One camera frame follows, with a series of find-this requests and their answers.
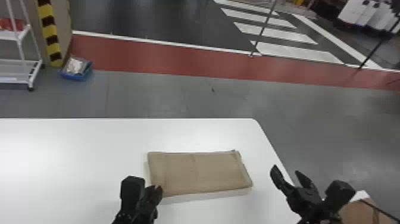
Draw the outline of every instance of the white metal shelf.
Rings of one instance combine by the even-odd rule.
[[[18,31],[17,35],[18,37],[15,37],[15,32],[14,31],[8,31],[8,30],[0,30],[0,40],[4,41],[22,41],[24,37],[28,34],[30,31],[30,24],[26,25],[24,30]]]
[[[11,6],[10,0],[5,0],[8,13],[10,15],[11,24],[13,31],[1,30],[0,40],[2,41],[16,41],[18,51],[20,53],[20,60],[8,60],[0,59],[0,83],[23,83],[28,85],[28,90],[33,90],[33,82],[42,67],[42,56],[39,52],[38,43],[36,42],[35,35],[32,32],[31,23],[29,21],[28,13],[26,11],[25,4],[23,0],[19,0],[22,12],[24,13],[27,25],[22,31],[17,31],[17,26],[15,24],[14,12]],[[30,33],[33,39],[33,43],[36,48],[38,60],[27,61],[25,59],[25,54],[22,49],[22,41],[25,36]]]

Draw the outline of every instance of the beige cloth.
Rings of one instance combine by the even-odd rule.
[[[164,197],[249,188],[253,185],[238,151],[148,153],[152,185]]]

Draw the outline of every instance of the red floor stripe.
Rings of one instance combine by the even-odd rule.
[[[74,35],[71,53],[95,69],[400,91],[400,73]]]

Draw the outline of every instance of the cardboard box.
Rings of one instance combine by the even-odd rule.
[[[365,198],[366,202],[374,204],[371,198]],[[396,222],[380,213],[362,201],[354,201],[345,205],[339,212],[343,224],[395,224]]]

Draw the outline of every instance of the yellow and black striped pillar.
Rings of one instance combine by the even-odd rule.
[[[50,59],[50,65],[60,67],[63,65],[60,42],[57,36],[57,26],[51,0],[37,0],[37,11],[41,20],[43,37],[46,42],[46,50]]]

